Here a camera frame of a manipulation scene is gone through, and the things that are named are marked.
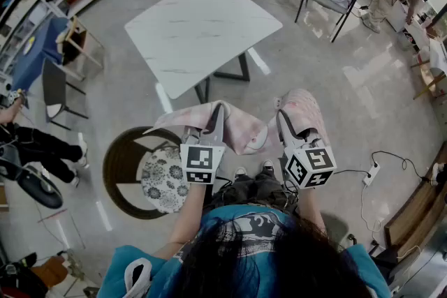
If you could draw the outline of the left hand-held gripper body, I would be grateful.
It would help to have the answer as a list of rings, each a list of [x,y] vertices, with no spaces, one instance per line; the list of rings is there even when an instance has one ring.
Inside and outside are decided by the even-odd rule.
[[[187,126],[180,145],[183,179],[189,184],[213,184],[226,150],[224,142],[212,145],[208,135]]]

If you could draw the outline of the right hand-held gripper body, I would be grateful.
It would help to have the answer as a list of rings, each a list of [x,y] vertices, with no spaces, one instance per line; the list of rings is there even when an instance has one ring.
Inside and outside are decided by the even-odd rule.
[[[284,146],[281,168],[284,180],[296,188],[310,189],[327,184],[337,164],[330,145],[319,134],[280,137]]]

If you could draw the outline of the pink checked cloth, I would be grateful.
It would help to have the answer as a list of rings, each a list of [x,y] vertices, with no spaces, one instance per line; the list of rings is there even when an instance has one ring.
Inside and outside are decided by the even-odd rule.
[[[296,133],[315,128],[324,145],[330,144],[321,109],[310,92],[305,89],[294,89],[275,100],[275,110],[283,110],[288,115]],[[156,120],[152,129],[173,126],[204,129],[215,107],[220,103],[223,104],[226,113],[223,142],[237,155],[251,155],[280,148],[279,130],[275,118],[265,123],[226,101],[216,100],[164,114]]]

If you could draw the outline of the person's left forearm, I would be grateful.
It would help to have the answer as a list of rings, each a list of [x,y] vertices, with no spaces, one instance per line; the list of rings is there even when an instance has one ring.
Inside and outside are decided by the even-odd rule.
[[[180,249],[196,237],[200,229],[203,206],[212,197],[213,185],[192,184],[180,209],[169,243]]]

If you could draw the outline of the person's right forearm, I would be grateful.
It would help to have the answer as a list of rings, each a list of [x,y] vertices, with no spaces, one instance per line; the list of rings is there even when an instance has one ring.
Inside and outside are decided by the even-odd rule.
[[[298,211],[301,218],[314,224],[322,233],[326,233],[325,224],[318,207],[314,188],[298,190]]]

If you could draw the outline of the floral seat cushion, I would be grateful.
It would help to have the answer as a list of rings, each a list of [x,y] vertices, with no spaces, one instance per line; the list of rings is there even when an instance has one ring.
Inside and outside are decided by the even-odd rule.
[[[163,214],[178,212],[189,192],[181,164],[179,147],[170,145],[143,157],[140,182],[144,196]]]

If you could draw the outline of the white power strip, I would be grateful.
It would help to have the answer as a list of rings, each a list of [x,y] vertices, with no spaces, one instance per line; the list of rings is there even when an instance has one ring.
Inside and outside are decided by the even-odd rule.
[[[365,186],[371,185],[371,183],[374,181],[374,178],[377,176],[380,168],[381,167],[377,162],[374,162],[372,164],[371,168],[369,169],[366,176],[362,180]]]

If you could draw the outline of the round brown chair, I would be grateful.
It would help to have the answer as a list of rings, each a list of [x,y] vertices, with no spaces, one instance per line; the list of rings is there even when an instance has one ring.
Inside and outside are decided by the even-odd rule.
[[[108,147],[103,160],[103,182],[108,195],[125,214],[152,220],[166,214],[159,212],[144,196],[140,175],[146,153],[165,146],[180,149],[180,138],[166,130],[150,127],[131,128]]]

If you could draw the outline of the white marble table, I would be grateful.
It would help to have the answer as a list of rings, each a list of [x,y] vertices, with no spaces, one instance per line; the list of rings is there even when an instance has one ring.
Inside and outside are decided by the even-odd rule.
[[[247,51],[281,28],[252,0],[161,0],[125,26],[167,95],[195,89],[201,103],[211,76],[248,82]]]

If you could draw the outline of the brown wooden bench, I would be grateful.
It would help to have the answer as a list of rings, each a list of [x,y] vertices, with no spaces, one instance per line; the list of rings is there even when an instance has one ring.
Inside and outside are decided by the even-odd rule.
[[[401,209],[384,228],[387,248],[401,261],[421,250],[439,218],[445,214],[447,182],[432,186],[429,181],[419,183]]]

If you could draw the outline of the person's teal t-shirt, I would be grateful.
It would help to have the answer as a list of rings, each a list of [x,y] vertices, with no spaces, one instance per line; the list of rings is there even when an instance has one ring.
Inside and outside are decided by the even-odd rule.
[[[202,224],[211,224],[216,219],[234,218],[242,229],[246,253],[253,258],[261,273],[260,298],[268,298],[270,287],[270,254],[273,252],[273,238],[280,223],[285,223],[285,213],[268,207],[253,205],[228,205],[205,214]],[[144,253],[133,246],[122,246],[115,250],[111,265],[105,275],[98,298],[123,298],[126,294],[125,270],[137,259],[146,259],[152,265],[150,271],[151,287],[145,298],[166,298],[164,292],[168,281],[181,267],[189,246],[185,245],[173,258],[164,260]],[[342,251],[350,259],[359,277],[366,284],[374,298],[391,298],[390,290],[378,267],[374,264],[364,246],[355,244]]]

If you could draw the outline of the dark grey chair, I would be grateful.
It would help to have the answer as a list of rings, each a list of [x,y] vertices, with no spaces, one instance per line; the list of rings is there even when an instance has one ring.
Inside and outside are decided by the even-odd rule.
[[[57,123],[54,119],[62,112],[73,114],[79,118],[89,119],[85,114],[72,110],[67,105],[66,88],[70,87],[86,96],[86,93],[66,80],[66,73],[52,61],[45,59],[42,69],[43,102],[45,104],[46,120],[60,128],[70,131],[65,125]]]

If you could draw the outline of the light wooden chair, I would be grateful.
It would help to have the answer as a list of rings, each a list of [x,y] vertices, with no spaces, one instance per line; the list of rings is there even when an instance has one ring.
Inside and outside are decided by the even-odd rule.
[[[78,17],[74,16],[68,22],[55,43],[58,53],[62,56],[60,69],[77,81],[85,79],[87,62],[103,68],[105,47]]]

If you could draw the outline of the brown bag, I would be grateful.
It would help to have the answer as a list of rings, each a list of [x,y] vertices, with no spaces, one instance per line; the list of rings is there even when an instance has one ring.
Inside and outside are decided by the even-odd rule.
[[[64,266],[65,259],[61,255],[52,256],[40,266],[32,267],[31,271],[42,280],[47,288],[52,288],[63,282],[68,276]]]

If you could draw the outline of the table with blue cloth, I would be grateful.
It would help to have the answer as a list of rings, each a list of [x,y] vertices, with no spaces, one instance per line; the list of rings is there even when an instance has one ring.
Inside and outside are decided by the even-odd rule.
[[[45,60],[62,64],[62,55],[58,53],[56,39],[67,29],[65,17],[51,17],[34,33],[34,42],[25,54],[19,51],[19,57],[13,69],[11,89],[27,91],[34,80],[42,73]]]

